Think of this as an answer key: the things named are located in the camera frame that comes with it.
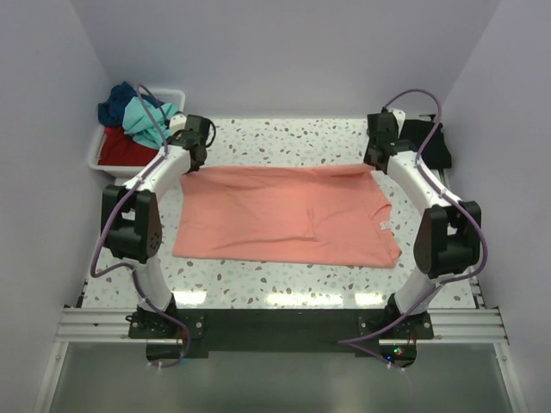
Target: red clothing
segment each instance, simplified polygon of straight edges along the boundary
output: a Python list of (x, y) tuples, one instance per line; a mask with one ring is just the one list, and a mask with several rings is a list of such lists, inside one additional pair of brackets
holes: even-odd
[(146, 166), (157, 155), (158, 150), (137, 144), (124, 134), (122, 127), (106, 127), (105, 142), (98, 165)]

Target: pink t-shirt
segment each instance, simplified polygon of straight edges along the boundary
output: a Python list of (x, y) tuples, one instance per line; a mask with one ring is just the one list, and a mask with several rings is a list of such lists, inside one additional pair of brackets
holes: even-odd
[(391, 204), (366, 164), (211, 167), (181, 177), (173, 254), (393, 267)]

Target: speckled white surface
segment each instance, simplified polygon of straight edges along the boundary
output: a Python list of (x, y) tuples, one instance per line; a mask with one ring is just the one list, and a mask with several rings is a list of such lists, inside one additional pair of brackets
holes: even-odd
[[(218, 138), (207, 165), (318, 166), (359, 163), (368, 138), (361, 119), (215, 120)], [(391, 224), (402, 256), (395, 268), (362, 268), (277, 262), (185, 259), (171, 254), (183, 195), (179, 182), (160, 202), (164, 226), (161, 267), (178, 306), (204, 308), (378, 308), (415, 266), (412, 245), (420, 217), (404, 191), (381, 172), (375, 179), (392, 202)], [(98, 268), (115, 263), (108, 250)], [(125, 269), (89, 279), (83, 307), (135, 307), (136, 292)], [(448, 285), (433, 308), (474, 308), (468, 281)]]

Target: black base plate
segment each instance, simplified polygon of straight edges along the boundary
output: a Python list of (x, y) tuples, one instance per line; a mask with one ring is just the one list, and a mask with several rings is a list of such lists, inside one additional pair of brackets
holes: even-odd
[[(189, 358), (206, 358), (210, 351), (346, 353), (363, 352), (337, 344), (339, 340), (365, 336), (369, 326), (379, 325), (383, 309), (375, 310), (175, 310), (172, 314), (185, 323), (193, 340)], [(425, 313), (406, 320), (380, 339), (434, 338), (430, 315)], [(130, 327), (130, 338), (175, 338), (157, 332)], [(381, 354), (378, 340), (362, 343)]]

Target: white plastic basket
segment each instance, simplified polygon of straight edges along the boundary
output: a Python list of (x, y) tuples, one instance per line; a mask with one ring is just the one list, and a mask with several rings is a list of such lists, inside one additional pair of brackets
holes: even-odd
[[(183, 110), (183, 104), (186, 101), (186, 95), (181, 90), (175, 89), (155, 89), (150, 88), (150, 91), (157, 99), (164, 103), (174, 103), (180, 111)], [(92, 136), (92, 145), (88, 153), (88, 165), (93, 170), (103, 170), (115, 178), (132, 178), (136, 176), (144, 167), (143, 166), (111, 166), (98, 165), (100, 155), (102, 154), (103, 144), (105, 143), (105, 126), (98, 125)]]

